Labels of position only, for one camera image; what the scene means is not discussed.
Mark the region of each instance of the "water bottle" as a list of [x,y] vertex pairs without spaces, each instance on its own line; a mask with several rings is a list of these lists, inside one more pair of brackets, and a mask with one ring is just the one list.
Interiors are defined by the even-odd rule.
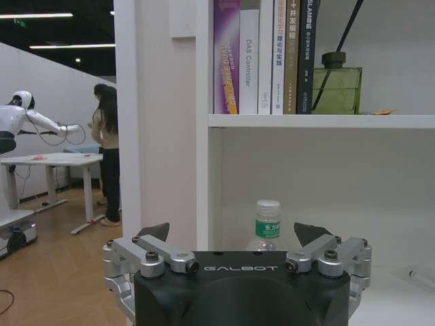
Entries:
[[281,204],[276,200],[257,201],[256,238],[247,246],[248,251],[282,250],[279,243],[281,231]]

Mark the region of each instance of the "bottle cap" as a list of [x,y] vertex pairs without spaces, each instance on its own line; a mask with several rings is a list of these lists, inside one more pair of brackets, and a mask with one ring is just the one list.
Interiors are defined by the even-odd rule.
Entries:
[[261,199],[257,201],[257,214],[275,217],[281,214],[281,204],[277,200]]
[[328,52],[321,56],[321,63],[326,69],[343,68],[346,63],[346,52]]

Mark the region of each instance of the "ceiling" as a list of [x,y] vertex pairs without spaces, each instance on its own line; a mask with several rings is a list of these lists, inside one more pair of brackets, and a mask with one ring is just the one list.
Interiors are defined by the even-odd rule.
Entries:
[[0,0],[0,14],[71,12],[71,18],[0,20],[0,42],[98,76],[116,74],[115,48],[32,50],[29,46],[115,43],[113,0]]

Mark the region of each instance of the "exit sign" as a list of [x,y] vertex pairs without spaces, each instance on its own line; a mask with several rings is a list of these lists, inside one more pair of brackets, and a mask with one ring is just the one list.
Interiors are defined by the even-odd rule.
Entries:
[[16,25],[16,26],[18,26],[18,27],[21,27],[21,28],[23,28],[23,29],[26,29],[27,28],[27,25],[26,25],[26,23],[23,21],[23,20],[21,20],[21,19],[14,19],[14,25]]

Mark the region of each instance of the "black book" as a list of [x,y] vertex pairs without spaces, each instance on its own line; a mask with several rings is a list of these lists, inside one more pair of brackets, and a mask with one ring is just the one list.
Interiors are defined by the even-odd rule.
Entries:
[[320,0],[300,0],[297,114],[311,114],[313,105],[314,50]]

